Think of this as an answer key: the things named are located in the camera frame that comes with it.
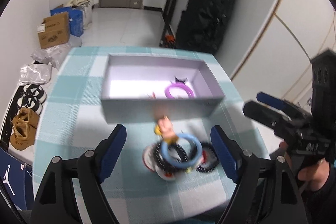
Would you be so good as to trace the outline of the person's right hand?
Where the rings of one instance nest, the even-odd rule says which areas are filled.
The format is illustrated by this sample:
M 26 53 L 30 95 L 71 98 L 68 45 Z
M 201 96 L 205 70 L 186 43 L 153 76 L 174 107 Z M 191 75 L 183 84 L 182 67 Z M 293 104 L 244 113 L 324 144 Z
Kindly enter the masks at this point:
M 322 159 L 317 164 L 300 170 L 297 178 L 303 181 L 309 190 L 318 191 L 327 182 L 329 173 L 330 164 L 325 159 Z

